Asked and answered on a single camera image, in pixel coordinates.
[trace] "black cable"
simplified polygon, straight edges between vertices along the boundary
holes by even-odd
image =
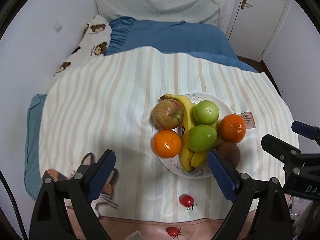
[[[21,216],[20,216],[20,212],[19,212],[16,200],[14,199],[12,191],[11,191],[11,189],[10,189],[10,187],[9,187],[7,181],[5,180],[5,178],[4,178],[4,176],[3,176],[1,171],[0,171],[0,180],[1,180],[5,190],[7,191],[8,195],[9,195],[9,198],[11,200],[14,212],[15,212],[16,217],[17,217],[19,228],[20,228],[21,233],[22,233],[22,237],[23,237],[24,240],[28,240],[27,233],[26,233],[26,230],[24,229],[24,226],[23,226],[23,223],[22,223],[22,219],[21,219]]]

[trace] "white door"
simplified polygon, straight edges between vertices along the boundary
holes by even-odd
[[[241,4],[239,6],[229,42],[238,56],[259,61],[284,11],[286,0],[246,0],[246,3],[243,9]]]

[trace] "red apple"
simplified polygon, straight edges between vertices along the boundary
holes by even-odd
[[[153,120],[165,130],[177,128],[181,124],[183,114],[183,106],[174,99],[165,99],[152,110]]]

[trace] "light switch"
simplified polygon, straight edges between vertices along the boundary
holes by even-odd
[[[56,22],[56,24],[53,26],[56,32],[59,32],[62,29],[62,26],[59,22]]]

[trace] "tangerine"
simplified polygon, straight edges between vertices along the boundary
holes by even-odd
[[[173,158],[181,148],[181,137],[175,131],[161,130],[153,137],[153,150],[161,158]]]
[[[243,118],[236,114],[225,116],[219,124],[219,135],[226,142],[238,143],[245,136],[246,125]]]

